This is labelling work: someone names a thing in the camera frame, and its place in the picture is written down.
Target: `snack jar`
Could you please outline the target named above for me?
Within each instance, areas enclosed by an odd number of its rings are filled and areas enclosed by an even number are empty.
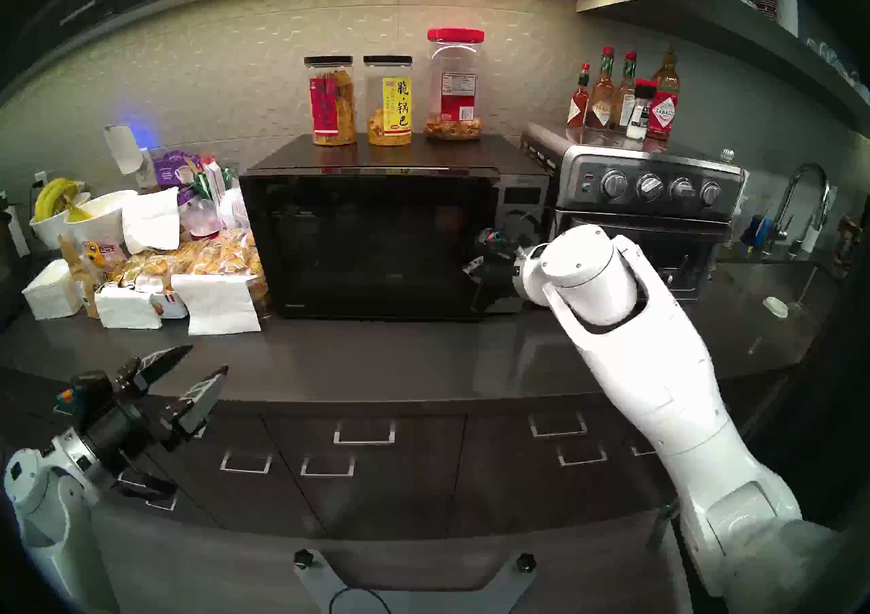
[[[440,139],[480,138],[480,29],[430,29],[432,87],[423,132]]]
[[[408,55],[366,55],[365,104],[369,143],[411,143],[411,71]]]
[[[353,126],[353,57],[305,57],[311,92],[312,136],[318,146],[343,146],[357,140]]]

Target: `white bowl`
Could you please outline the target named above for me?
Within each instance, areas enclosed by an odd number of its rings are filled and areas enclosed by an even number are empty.
[[[67,221],[64,235],[80,243],[113,243],[120,246],[124,241],[121,207],[126,200],[137,195],[135,190],[118,190],[79,205],[82,211],[88,212],[93,218],[74,223]]]
[[[90,200],[90,193],[79,193],[74,200],[75,204],[81,205]],[[31,228],[36,233],[37,237],[42,240],[49,249],[60,249],[60,243],[57,241],[58,235],[65,235],[67,218],[70,216],[69,210],[63,210],[59,214],[55,214],[51,218],[46,218],[44,221],[37,223],[31,218]]]

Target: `tabasco bottle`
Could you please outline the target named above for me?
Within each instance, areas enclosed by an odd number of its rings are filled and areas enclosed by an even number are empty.
[[[613,106],[610,109],[610,129],[625,133],[628,121],[632,118],[634,108],[634,68],[638,63],[638,53],[634,50],[626,52],[626,64],[622,67],[622,82],[613,95]]]
[[[583,62],[583,70],[577,80],[577,91],[571,97],[571,105],[568,106],[568,127],[583,127],[583,119],[586,117],[586,103],[589,102],[589,92],[586,85],[589,84],[589,63]]]
[[[677,55],[673,54],[673,47],[670,47],[665,52],[665,61],[662,62],[661,69],[652,77],[659,84],[659,88],[650,103],[650,127],[646,135],[662,141],[670,137],[673,117],[677,113],[679,76],[676,65]]]
[[[598,81],[592,87],[592,98],[586,110],[586,127],[607,128],[613,104],[613,82],[610,79],[612,71],[613,48],[606,47],[601,52],[601,70],[598,72]]]

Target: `yellow label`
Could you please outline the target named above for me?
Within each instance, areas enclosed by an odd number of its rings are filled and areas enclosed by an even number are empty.
[[[411,133],[411,79],[384,78],[384,133]]]

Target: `black microwave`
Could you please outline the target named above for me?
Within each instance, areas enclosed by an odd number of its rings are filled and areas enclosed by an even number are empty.
[[[542,241],[549,176],[503,137],[306,135],[240,180],[280,314],[474,319],[521,307],[511,247]]]

